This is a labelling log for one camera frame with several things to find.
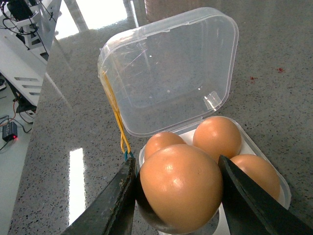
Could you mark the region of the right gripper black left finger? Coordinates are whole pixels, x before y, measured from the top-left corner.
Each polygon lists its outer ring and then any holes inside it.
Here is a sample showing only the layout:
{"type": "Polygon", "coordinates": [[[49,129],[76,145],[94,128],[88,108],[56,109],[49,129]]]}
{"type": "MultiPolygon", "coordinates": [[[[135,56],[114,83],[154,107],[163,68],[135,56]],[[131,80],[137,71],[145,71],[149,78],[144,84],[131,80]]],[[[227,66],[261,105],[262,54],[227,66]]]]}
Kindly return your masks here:
{"type": "Polygon", "coordinates": [[[130,235],[135,206],[136,159],[128,158],[64,235],[130,235]]]}

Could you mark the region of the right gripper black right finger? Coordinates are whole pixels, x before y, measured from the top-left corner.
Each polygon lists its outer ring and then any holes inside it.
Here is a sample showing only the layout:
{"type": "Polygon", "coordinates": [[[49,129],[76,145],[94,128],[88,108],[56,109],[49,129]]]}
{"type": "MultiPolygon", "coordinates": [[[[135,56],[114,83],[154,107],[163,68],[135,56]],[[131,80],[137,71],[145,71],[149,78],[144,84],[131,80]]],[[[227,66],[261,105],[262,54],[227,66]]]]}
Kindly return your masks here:
{"type": "Polygon", "coordinates": [[[218,166],[224,184],[222,204],[231,235],[311,235],[313,229],[285,209],[229,158],[218,166]]]}

